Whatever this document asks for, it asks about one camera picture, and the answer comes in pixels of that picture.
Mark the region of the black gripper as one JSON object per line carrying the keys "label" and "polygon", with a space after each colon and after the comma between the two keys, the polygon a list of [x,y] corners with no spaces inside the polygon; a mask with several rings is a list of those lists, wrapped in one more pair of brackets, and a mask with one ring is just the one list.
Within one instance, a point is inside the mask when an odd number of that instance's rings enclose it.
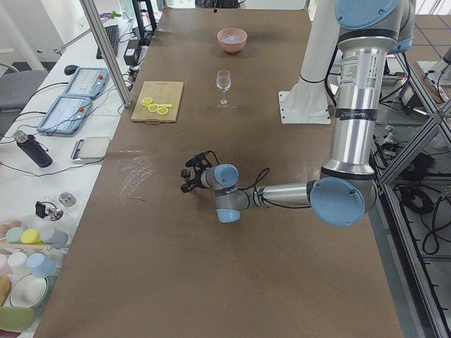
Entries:
{"label": "black gripper", "polygon": [[[180,186],[182,192],[191,192],[196,187],[201,189],[212,188],[211,184],[208,183],[206,174],[208,170],[213,167],[212,163],[206,158],[206,154],[197,154],[193,158],[185,163],[185,169],[180,171],[181,178],[188,178],[185,184]],[[191,170],[187,168],[194,169],[194,178],[191,178]]]}

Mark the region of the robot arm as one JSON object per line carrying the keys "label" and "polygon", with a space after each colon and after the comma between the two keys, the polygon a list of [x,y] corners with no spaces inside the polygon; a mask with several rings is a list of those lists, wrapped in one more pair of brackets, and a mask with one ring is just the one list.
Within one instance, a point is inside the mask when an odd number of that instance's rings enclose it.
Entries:
{"label": "robot arm", "polygon": [[336,1],[343,54],[328,161],[321,178],[307,183],[253,184],[248,197],[308,204],[319,199],[370,199],[374,171],[369,153],[376,124],[385,57],[413,40],[414,1]]}
{"label": "robot arm", "polygon": [[337,1],[328,9],[340,28],[335,46],[342,63],[330,156],[318,180],[239,188],[235,166],[213,165],[200,153],[181,172],[182,192],[211,189],[223,223],[239,220],[245,209],[272,206],[311,208],[335,226],[358,222],[376,200],[369,156],[385,58],[411,46],[414,11],[414,1]]}

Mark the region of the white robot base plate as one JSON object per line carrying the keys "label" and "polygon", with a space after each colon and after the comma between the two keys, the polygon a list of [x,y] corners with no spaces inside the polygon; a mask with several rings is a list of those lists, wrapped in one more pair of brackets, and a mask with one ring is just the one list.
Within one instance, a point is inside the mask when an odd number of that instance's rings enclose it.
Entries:
{"label": "white robot base plate", "polygon": [[288,92],[279,92],[279,110],[284,124],[329,124],[324,80],[334,62],[339,25],[335,1],[317,3],[299,80]]}

